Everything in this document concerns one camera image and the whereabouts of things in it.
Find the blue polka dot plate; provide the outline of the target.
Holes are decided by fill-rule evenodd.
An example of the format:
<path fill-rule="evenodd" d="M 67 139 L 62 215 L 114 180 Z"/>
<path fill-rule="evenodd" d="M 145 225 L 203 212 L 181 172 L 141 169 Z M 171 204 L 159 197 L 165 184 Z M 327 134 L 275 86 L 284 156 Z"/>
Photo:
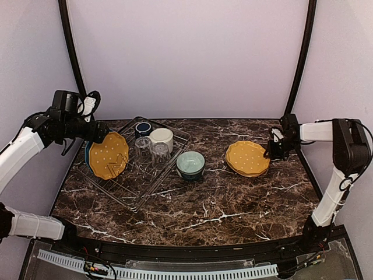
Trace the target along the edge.
<path fill-rule="evenodd" d="M 88 168 L 88 170 L 92 173 L 92 169 L 90 167 L 90 164 L 89 164 L 89 152 L 90 152 L 90 148 L 92 147 L 92 143 L 87 141 L 86 143 L 86 146 L 85 146 L 85 164 Z"/>

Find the yellow polka dot plate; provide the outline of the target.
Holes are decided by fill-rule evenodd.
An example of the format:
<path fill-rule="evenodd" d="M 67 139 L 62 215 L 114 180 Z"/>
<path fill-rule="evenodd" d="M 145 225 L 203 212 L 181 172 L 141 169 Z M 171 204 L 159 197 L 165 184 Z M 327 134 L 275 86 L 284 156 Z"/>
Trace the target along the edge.
<path fill-rule="evenodd" d="M 123 136 L 110 131 L 102 143 L 93 143 L 87 152 L 93 174 L 103 180 L 115 179 L 129 162 L 129 146 Z"/>

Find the dark blue ceramic mug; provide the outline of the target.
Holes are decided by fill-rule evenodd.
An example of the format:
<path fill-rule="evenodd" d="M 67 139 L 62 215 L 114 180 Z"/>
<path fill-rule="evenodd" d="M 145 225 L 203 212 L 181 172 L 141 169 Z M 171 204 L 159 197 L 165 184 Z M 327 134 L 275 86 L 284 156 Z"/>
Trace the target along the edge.
<path fill-rule="evenodd" d="M 135 125 L 135 138 L 148 137 L 153 131 L 153 127 L 149 122 L 138 122 Z"/>

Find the white ribbed ceramic mug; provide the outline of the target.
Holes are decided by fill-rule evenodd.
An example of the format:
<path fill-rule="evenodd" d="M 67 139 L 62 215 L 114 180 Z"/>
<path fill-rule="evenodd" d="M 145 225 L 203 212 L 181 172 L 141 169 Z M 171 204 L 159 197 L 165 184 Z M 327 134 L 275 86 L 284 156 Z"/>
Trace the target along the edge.
<path fill-rule="evenodd" d="M 172 130 L 168 128 L 157 128 L 150 133 L 149 138 L 153 144 L 166 144 L 168 151 L 171 153 L 173 151 L 173 136 Z"/>

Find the clear plastic tumbler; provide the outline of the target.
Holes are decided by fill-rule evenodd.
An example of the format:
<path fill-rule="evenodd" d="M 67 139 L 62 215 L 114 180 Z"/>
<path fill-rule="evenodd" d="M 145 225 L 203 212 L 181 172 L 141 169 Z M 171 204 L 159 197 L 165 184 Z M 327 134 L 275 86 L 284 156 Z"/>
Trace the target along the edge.
<path fill-rule="evenodd" d="M 165 166 L 171 158 L 168 146 L 165 143 L 151 143 L 150 151 L 152 157 L 152 167 L 161 168 Z"/>

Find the green ribbed ceramic bowl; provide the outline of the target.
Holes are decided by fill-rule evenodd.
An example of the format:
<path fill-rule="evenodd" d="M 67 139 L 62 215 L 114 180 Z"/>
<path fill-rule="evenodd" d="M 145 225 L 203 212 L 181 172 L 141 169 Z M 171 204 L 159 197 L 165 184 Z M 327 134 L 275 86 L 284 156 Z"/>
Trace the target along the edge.
<path fill-rule="evenodd" d="M 205 158 L 201 153 L 187 151 L 177 157 L 177 173 L 186 181 L 196 181 L 202 177 L 205 164 Z"/>

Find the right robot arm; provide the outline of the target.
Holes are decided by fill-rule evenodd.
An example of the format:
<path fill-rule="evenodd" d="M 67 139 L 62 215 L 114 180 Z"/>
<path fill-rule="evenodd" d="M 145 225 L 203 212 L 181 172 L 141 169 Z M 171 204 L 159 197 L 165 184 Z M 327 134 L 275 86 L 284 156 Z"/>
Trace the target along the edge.
<path fill-rule="evenodd" d="M 329 227 L 346 203 L 350 189 L 372 162 L 368 138 L 370 130 L 358 119 L 333 118 L 300 124 L 295 114 L 280 119 L 281 127 L 270 129 L 270 140 L 264 157 L 287 159 L 291 150 L 314 142 L 331 142 L 333 171 L 326 191 L 308 219 L 305 235 L 297 241 L 298 249 L 310 253 L 320 243 L 320 236 L 312 229 Z"/>

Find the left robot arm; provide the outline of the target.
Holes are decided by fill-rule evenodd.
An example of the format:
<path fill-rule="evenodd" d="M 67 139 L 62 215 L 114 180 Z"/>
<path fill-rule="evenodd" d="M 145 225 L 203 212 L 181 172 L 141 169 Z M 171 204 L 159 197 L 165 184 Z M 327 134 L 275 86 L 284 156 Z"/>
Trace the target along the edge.
<path fill-rule="evenodd" d="M 158 128 L 149 135 L 140 136 L 137 139 L 149 142 L 147 148 L 153 152 L 153 148 L 167 147 L 173 143 L 169 128 Z M 19 131 L 14 141 L 4 147 L 1 153 L 1 194 L 13 177 L 33 157 L 47 148 L 52 142 L 59 143 L 68 139 L 81 138 L 90 142 L 88 151 L 89 167 L 95 176 L 102 179 L 114 179 L 124 170 L 129 162 L 129 148 L 125 138 L 118 132 L 110 131 L 107 124 L 102 121 L 83 118 L 71 118 L 66 121 L 58 121 L 48 116 L 36 114 L 30 116 L 24 122 L 24 127 Z M 250 141 L 243 144 L 243 152 L 238 151 L 238 144 L 232 144 L 228 148 L 227 160 L 231 167 L 237 167 L 239 174 L 255 174 L 255 177 L 263 174 L 270 165 L 270 159 L 262 146 Z M 57 218 L 40 216 L 33 213 L 17 211 L 4 206 L 4 214 L 1 217 L 1 239 L 8 236 L 24 236 L 59 240 L 59 244 L 69 254 L 78 254 L 82 250 L 82 241 L 73 233 L 66 231 L 66 225 Z"/>

